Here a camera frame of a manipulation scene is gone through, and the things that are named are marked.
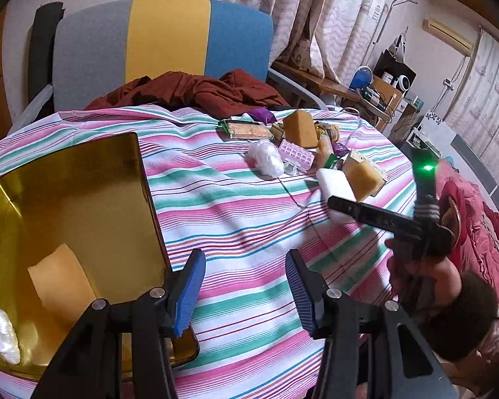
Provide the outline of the right hand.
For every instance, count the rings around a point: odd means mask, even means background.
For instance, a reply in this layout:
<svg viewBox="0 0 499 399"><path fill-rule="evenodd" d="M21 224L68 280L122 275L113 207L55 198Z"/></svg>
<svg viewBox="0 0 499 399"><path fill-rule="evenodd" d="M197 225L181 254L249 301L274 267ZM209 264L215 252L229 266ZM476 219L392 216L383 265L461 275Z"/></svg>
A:
<svg viewBox="0 0 499 399"><path fill-rule="evenodd" d="M393 255L388 259L389 283L392 295L396 296L405 289L407 277L430 277L433 279L433 306L445 307L451 304L461 292L461 276L448 258L407 258L410 245L395 238L385 240L385 245Z"/></svg>

